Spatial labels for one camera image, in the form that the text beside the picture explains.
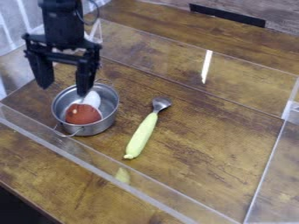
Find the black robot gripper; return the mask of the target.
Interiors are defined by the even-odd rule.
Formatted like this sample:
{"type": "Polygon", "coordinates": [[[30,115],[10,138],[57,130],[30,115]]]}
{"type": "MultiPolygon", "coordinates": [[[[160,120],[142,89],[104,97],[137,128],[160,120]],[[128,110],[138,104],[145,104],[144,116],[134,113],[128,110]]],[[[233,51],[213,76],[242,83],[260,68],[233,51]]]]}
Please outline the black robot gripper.
{"type": "Polygon", "coordinates": [[[53,61],[77,65],[77,95],[84,96],[93,87],[100,50],[100,44],[84,38],[84,25],[96,21],[84,20],[80,0],[38,0],[38,6],[44,34],[22,35],[36,83],[42,89],[53,83],[53,61]]]}

